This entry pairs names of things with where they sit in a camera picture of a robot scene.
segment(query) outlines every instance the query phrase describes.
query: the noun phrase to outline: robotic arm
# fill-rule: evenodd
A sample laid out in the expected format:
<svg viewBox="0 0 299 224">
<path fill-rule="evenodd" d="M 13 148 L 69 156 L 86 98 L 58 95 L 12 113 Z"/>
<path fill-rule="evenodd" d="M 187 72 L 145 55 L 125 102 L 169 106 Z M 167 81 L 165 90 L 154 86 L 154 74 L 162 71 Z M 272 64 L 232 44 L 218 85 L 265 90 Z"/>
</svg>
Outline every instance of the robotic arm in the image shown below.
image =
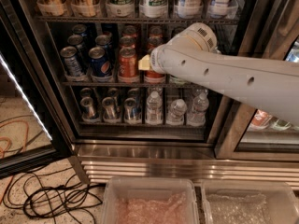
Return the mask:
<svg viewBox="0 0 299 224">
<path fill-rule="evenodd" d="M 299 65 L 212 53 L 216 41 L 208 26 L 195 23 L 141 60 L 139 69 L 151 67 L 299 125 Z"/>
</svg>

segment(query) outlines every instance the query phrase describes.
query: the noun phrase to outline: can lid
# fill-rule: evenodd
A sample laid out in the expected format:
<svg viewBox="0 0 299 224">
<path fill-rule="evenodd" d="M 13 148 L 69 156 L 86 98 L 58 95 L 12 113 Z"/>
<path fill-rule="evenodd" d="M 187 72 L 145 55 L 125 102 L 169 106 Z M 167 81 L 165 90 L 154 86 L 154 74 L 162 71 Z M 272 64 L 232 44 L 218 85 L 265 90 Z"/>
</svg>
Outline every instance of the can lid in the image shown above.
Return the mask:
<svg viewBox="0 0 299 224">
<path fill-rule="evenodd" d="M 120 50 L 120 56 L 122 56 L 123 58 L 129 58 L 129 57 L 133 57 L 135 56 L 136 51 L 135 49 L 132 48 L 124 48 Z"/>
<path fill-rule="evenodd" d="M 77 49 L 74 47 L 66 47 L 60 51 L 60 55 L 65 58 L 74 56 L 77 53 Z"/>
<path fill-rule="evenodd" d="M 95 38 L 95 43 L 96 45 L 99 45 L 99 46 L 104 46 L 106 44 L 109 44 L 110 42 L 110 38 L 108 35 L 99 35 Z"/>
<path fill-rule="evenodd" d="M 123 28 L 122 35 L 137 35 L 137 29 L 133 25 L 126 25 Z"/>
<path fill-rule="evenodd" d="M 76 46 L 83 41 L 83 37 L 81 35 L 71 35 L 67 38 L 67 43 L 72 46 Z"/>
<path fill-rule="evenodd" d="M 100 47 L 96 47 L 96 48 L 90 49 L 90 51 L 88 52 L 88 55 L 93 59 L 99 59 L 105 55 L 105 51 L 104 51 L 104 49 L 102 49 Z"/>
<path fill-rule="evenodd" d="M 103 101 L 102 101 L 102 105 L 103 108 L 105 107 L 109 107 L 109 106 L 113 106 L 114 105 L 114 99 L 111 97 L 106 97 Z"/>
<path fill-rule="evenodd" d="M 135 43 L 135 39 L 129 35 L 125 35 L 120 39 L 120 45 L 132 46 Z"/>
<path fill-rule="evenodd" d="M 136 106 L 136 100 L 134 98 L 128 98 L 124 101 L 125 107 L 135 107 Z"/>
<path fill-rule="evenodd" d="M 159 36 L 151 36 L 148 39 L 148 43 L 156 48 L 163 44 L 163 40 Z"/>
<path fill-rule="evenodd" d="M 163 35 L 163 30 L 161 26 L 151 26 L 149 28 L 149 36 L 151 35 Z"/>
<path fill-rule="evenodd" d="M 73 28 L 72 28 L 72 32 L 74 34 L 78 34 L 78 35 L 86 32 L 86 30 L 87 30 L 87 26 L 84 24 L 77 24 L 77 25 L 73 26 Z"/>
<path fill-rule="evenodd" d="M 82 107 L 91 107 L 93 106 L 93 98 L 85 97 L 80 101 Z"/>
</svg>

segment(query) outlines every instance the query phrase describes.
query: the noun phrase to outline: orange cable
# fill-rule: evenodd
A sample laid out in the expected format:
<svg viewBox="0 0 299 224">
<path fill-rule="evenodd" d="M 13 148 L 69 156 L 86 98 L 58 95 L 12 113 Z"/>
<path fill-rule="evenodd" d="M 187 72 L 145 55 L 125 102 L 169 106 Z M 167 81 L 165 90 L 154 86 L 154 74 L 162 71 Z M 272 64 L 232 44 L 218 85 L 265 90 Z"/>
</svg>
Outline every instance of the orange cable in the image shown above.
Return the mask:
<svg viewBox="0 0 299 224">
<path fill-rule="evenodd" d="M 23 152 L 23 151 L 25 151 L 25 149 L 26 149 L 26 144 L 27 144 L 27 141 L 28 141 L 29 124 L 28 124 L 27 121 L 24 121 L 24 120 L 21 120 L 21 119 L 20 119 L 20 120 L 13 120 L 13 121 L 9 121 L 9 122 L 6 122 L 6 123 L 4 123 L 4 124 L 1 124 L 1 125 L 0 125 L 0 128 L 2 128 L 2 127 L 4 127 L 4 126 L 7 126 L 8 124 L 11 124 L 11 123 L 23 123 L 23 124 L 26 125 L 26 134 L 25 134 L 25 139 L 24 139 L 24 143 L 23 143 L 23 146 L 22 146 L 22 150 L 21 150 L 21 152 Z M 1 158 L 4 158 L 4 156 L 5 156 L 5 152 L 10 148 L 11 141 L 10 141 L 10 139 L 8 139 L 7 137 L 0 137 L 0 140 L 8 141 L 8 144 L 7 144 L 7 146 L 6 146 L 5 149 L 0 148 L 0 154 L 2 154 L 2 157 L 1 157 Z M 10 179 L 9 179 L 8 182 L 7 182 L 7 186 L 4 188 L 4 192 L 3 192 L 2 196 L 0 196 L 0 204 L 2 203 L 2 201 L 3 201 L 3 199 L 4 199 L 4 195 L 5 195 L 5 193 L 7 192 L 7 189 L 8 189 L 8 187 L 9 187 L 9 185 L 11 184 L 11 182 L 12 182 L 12 180 L 13 180 L 13 177 L 14 177 L 14 175 L 12 175 L 12 176 L 10 177 Z"/>
</svg>

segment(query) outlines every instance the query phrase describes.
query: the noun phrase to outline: white bottle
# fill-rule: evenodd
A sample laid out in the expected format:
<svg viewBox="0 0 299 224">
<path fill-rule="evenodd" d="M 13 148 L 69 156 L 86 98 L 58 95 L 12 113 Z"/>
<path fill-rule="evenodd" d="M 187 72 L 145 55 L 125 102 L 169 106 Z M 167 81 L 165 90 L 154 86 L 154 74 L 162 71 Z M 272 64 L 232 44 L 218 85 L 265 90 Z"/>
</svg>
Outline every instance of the white bottle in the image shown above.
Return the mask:
<svg viewBox="0 0 299 224">
<path fill-rule="evenodd" d="M 153 91 L 147 99 L 146 123 L 161 124 L 163 122 L 162 98 L 157 91 Z"/>
<path fill-rule="evenodd" d="M 195 127 L 204 126 L 206 123 L 206 110 L 209 101 L 205 92 L 201 92 L 193 99 L 192 109 L 187 114 L 187 124 Z"/>
<path fill-rule="evenodd" d="M 166 123 L 170 125 L 184 124 L 184 114 L 186 111 L 187 105 L 182 99 L 173 101 L 167 113 Z"/>
</svg>

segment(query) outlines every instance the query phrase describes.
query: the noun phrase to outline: refrigerator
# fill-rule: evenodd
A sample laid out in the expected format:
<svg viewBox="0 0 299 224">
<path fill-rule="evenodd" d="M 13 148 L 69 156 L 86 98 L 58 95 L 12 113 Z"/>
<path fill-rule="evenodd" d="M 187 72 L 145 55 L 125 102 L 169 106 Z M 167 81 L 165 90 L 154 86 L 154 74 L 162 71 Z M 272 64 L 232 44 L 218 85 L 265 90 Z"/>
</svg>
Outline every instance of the refrigerator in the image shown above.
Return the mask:
<svg viewBox="0 0 299 224">
<path fill-rule="evenodd" d="M 184 177 L 195 184 L 203 179 L 285 181 L 293 189 L 299 188 L 299 132 L 295 129 L 251 130 L 256 108 L 193 83 L 174 82 L 170 76 L 163 83 L 152 84 L 140 72 L 137 81 L 127 82 L 117 74 L 118 62 L 110 81 L 94 77 L 91 68 L 75 79 L 67 74 L 61 56 L 78 24 L 91 29 L 94 47 L 96 37 L 110 32 L 117 60 L 118 43 L 128 25 L 139 29 L 140 59 L 146 53 L 150 27 L 160 26 L 167 42 L 176 29 L 202 22 L 216 34 L 213 52 L 286 60 L 299 35 L 298 0 L 232 0 L 229 13 L 218 17 L 211 14 L 210 0 L 202 0 L 201 10 L 192 18 L 178 15 L 176 0 L 167 0 L 158 18 L 145 15 L 143 0 L 134 0 L 126 17 L 113 15 L 110 0 L 99 0 L 97 7 L 93 6 L 95 15 L 88 16 L 76 10 L 74 1 L 65 0 L 64 13 L 58 14 L 58 8 L 45 12 L 41 0 L 0 0 L 1 31 L 6 33 L 2 50 L 10 54 L 2 64 L 7 64 L 8 76 L 18 77 L 13 64 L 23 70 L 24 78 L 17 79 L 26 91 L 22 96 L 28 104 L 35 103 L 29 107 L 50 140 L 47 146 L 2 159 L 2 177 L 68 158 L 84 183 L 106 183 L 113 175 L 128 175 Z M 111 88 L 120 94 L 115 101 L 120 102 L 117 122 L 109 122 L 103 108 Z M 148 90 L 157 88 L 162 92 L 163 118 L 152 124 L 147 122 Z M 34 101 L 30 97 L 33 92 L 26 89 L 36 91 Z M 98 113 L 95 120 L 86 119 L 91 109 L 81 102 L 84 89 L 92 93 L 93 104 L 98 104 L 93 106 Z M 126 121 L 123 103 L 129 90 L 140 91 L 139 122 Z M 188 123 L 196 90 L 205 91 L 209 101 L 206 122 L 199 127 Z M 172 125 L 167 122 L 167 112 L 177 99 L 187 104 L 187 114 L 182 123 Z"/>
</svg>

